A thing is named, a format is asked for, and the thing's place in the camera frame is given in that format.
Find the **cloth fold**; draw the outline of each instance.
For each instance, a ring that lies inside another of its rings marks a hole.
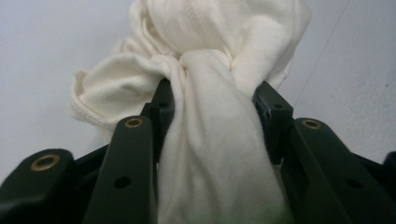
[[[160,160],[159,223],[291,223],[251,98],[288,73],[309,16],[299,0],[135,1],[134,36],[75,75],[72,116],[108,141],[167,77],[176,108]]]

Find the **black plastic part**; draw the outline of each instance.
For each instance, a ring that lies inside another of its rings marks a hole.
[[[395,202],[324,123],[297,119],[281,174],[297,223],[396,223]]]
[[[0,188],[0,223],[67,223],[77,182],[70,152],[47,149],[25,159]]]
[[[385,158],[383,172],[385,176],[384,185],[387,186],[388,193],[396,202],[396,151],[390,152]]]
[[[168,132],[175,114],[175,100],[172,93],[171,83],[164,78],[158,85],[148,107],[149,117],[153,124],[154,141],[154,160],[160,161],[161,150],[163,148],[163,140]],[[147,114],[147,108],[142,111],[143,116]]]
[[[122,119],[116,127],[85,213],[88,223],[157,223],[151,121]]]
[[[272,164],[282,162],[282,147],[279,141],[282,134],[293,122],[293,108],[267,82],[263,82],[255,91],[253,104],[262,123],[264,140]]]

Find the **white cloth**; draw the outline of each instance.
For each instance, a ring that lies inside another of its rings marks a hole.
[[[300,0],[136,1],[134,36],[75,75],[76,119],[108,137],[171,80],[175,117],[159,168],[159,223],[290,223],[251,103],[277,87],[309,21]]]

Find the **white wall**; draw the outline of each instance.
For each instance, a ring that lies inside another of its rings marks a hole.
[[[70,119],[71,76],[130,35],[130,0],[0,2],[0,182],[45,148],[78,158],[102,145]],[[396,1],[305,0],[313,20],[280,92],[295,117],[327,122],[352,151],[396,146]]]
[[[305,0],[313,18],[281,94],[382,162],[396,150],[396,1]]]

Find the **screw hole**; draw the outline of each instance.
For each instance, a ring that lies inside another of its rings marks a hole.
[[[137,128],[140,125],[142,125],[143,120],[142,119],[128,119],[125,122],[125,126],[128,128]]]
[[[307,128],[310,129],[319,129],[320,128],[320,124],[317,123],[316,121],[312,120],[312,119],[306,119],[303,121],[303,125]]]
[[[131,184],[131,179],[128,176],[122,176],[114,181],[114,187],[116,189],[125,189]]]
[[[346,184],[353,188],[353,189],[361,189],[363,188],[363,184],[359,182],[357,179],[354,178],[348,178],[346,179]]]
[[[35,160],[30,169],[38,172],[45,171],[58,164],[60,159],[61,157],[56,154],[47,154]]]

